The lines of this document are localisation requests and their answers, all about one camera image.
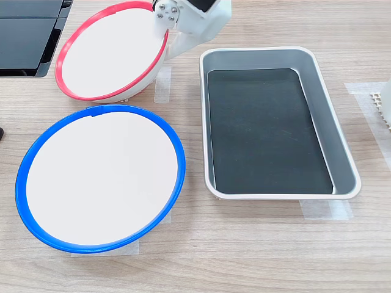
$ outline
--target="table surface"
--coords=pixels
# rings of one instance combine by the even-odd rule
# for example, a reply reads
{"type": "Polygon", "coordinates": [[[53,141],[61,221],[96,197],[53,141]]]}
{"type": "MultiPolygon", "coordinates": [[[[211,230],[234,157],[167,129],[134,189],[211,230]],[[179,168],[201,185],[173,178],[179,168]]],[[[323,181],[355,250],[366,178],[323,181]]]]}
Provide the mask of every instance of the table surface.
{"type": "Polygon", "coordinates": [[[391,292],[391,173],[344,85],[391,77],[387,1],[236,0],[215,40],[168,62],[170,103],[154,103],[154,84],[131,98],[172,125],[187,155],[172,222],[144,236],[138,255],[71,258],[26,229],[14,199],[23,156],[53,123],[94,105],[58,89],[58,52],[84,20],[116,2],[76,0],[48,75],[0,79],[0,292],[391,292]],[[203,182],[199,56],[292,45],[315,53],[362,177],[350,220],[307,220],[298,201],[219,201],[203,182]]]}

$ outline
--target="blue rim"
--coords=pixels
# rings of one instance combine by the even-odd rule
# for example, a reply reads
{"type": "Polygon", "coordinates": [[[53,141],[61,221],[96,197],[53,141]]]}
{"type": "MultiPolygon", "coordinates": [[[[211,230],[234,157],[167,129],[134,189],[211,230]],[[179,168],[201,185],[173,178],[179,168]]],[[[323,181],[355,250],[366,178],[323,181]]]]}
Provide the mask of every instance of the blue rim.
{"type": "Polygon", "coordinates": [[[171,128],[171,126],[164,121],[162,118],[157,116],[156,114],[149,112],[145,109],[141,109],[134,106],[127,105],[104,105],[104,106],[94,106],[74,114],[71,114],[64,119],[58,121],[52,127],[47,129],[30,147],[27,151],[23,161],[19,167],[18,176],[16,178],[15,184],[15,200],[16,206],[18,208],[19,215],[26,225],[27,229],[39,240],[43,243],[52,246],[56,249],[72,252],[72,253],[98,253],[104,252],[108,250],[113,250],[119,247],[122,247],[126,244],[129,244],[143,235],[147,234],[151,231],[171,210],[172,206],[175,204],[179,193],[183,186],[183,181],[185,180],[185,171],[186,171],[186,161],[185,161],[185,151],[183,150],[182,143],[180,142],[179,137],[175,133],[175,131],[171,128]],[[108,244],[101,245],[78,245],[72,244],[69,242],[61,241],[55,237],[52,237],[47,232],[45,232],[35,221],[34,217],[31,214],[29,209],[27,198],[26,198],[26,182],[27,176],[34,160],[36,154],[39,149],[41,149],[42,145],[58,130],[68,125],[69,123],[76,121],[77,119],[86,117],[86,116],[98,116],[101,114],[111,113],[111,112],[129,112],[141,115],[145,118],[148,118],[152,122],[156,123],[160,126],[161,129],[168,135],[170,138],[175,152],[177,154],[178,159],[178,176],[177,181],[175,183],[174,191],[171,194],[171,197],[163,210],[145,227],[143,227],[138,232],[115,242],[111,242],[108,244]]]}

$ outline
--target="metal tray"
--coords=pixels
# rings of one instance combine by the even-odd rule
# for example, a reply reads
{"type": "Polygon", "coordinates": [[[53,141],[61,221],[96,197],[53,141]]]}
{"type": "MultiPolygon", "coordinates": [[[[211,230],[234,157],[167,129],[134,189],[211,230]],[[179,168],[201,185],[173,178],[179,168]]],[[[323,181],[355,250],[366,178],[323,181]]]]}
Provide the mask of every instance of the metal tray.
{"type": "Polygon", "coordinates": [[[200,58],[200,80],[205,183],[215,196],[346,200],[359,193],[361,180],[312,52],[212,49],[200,58]]]}

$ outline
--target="tray rim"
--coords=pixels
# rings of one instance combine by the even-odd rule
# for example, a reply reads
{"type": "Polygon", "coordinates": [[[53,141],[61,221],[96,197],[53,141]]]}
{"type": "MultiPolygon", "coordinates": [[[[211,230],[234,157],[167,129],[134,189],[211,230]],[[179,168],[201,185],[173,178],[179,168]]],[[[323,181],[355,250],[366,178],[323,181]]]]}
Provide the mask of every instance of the tray rim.
{"type": "Polygon", "coordinates": [[[201,113],[202,113],[202,146],[203,146],[203,167],[204,167],[204,180],[205,185],[208,190],[215,195],[217,198],[222,200],[349,200],[357,196],[362,187],[361,178],[354,163],[353,156],[350,152],[348,143],[346,141],[345,135],[341,128],[340,122],[338,120],[337,114],[335,113],[335,109],[332,105],[332,101],[329,96],[329,92],[327,91],[326,84],[323,79],[323,75],[321,74],[320,67],[318,65],[318,61],[314,53],[310,50],[300,47],[300,46],[281,46],[281,47],[264,47],[264,48],[216,48],[205,51],[199,59],[199,67],[200,67],[200,89],[201,89],[201,113]],[[208,130],[206,123],[206,95],[205,95],[205,69],[203,66],[204,59],[214,53],[214,52],[224,52],[224,51],[284,51],[284,50],[298,50],[308,54],[312,59],[315,65],[316,72],[318,73],[319,80],[321,82],[321,86],[326,97],[327,103],[330,108],[330,112],[332,118],[334,119],[335,126],[337,128],[338,135],[340,137],[341,143],[343,145],[343,149],[345,151],[346,156],[348,157],[349,164],[354,175],[354,179],[356,184],[354,188],[348,192],[347,194],[225,194],[218,191],[210,181],[210,173],[209,173],[209,155],[208,155],[208,130]]]}

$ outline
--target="masking tape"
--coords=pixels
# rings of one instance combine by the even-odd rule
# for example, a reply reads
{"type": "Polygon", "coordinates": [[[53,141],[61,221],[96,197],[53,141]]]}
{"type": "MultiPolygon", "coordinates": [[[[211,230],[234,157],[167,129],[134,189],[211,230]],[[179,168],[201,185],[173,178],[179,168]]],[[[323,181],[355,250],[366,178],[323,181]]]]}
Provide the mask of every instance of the masking tape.
{"type": "Polygon", "coordinates": [[[386,84],[387,82],[358,82],[345,84],[345,86],[349,93],[356,98],[384,159],[391,170],[391,133],[371,98],[371,93],[381,92],[386,84]]]}
{"type": "Polygon", "coordinates": [[[349,220],[353,218],[347,200],[301,200],[300,207],[306,220],[349,220]]]}
{"type": "Polygon", "coordinates": [[[170,101],[171,67],[162,67],[156,77],[154,102],[163,104],[170,101]]]}
{"type": "MultiPolygon", "coordinates": [[[[162,221],[159,223],[161,224],[171,224],[171,211],[162,219],[162,221]]],[[[91,257],[91,256],[125,256],[125,255],[138,255],[139,254],[139,247],[140,247],[140,240],[136,240],[128,245],[125,245],[123,247],[101,252],[101,253],[88,253],[88,254],[81,254],[81,253],[71,253],[71,258],[80,258],[80,257],[91,257]]]]}

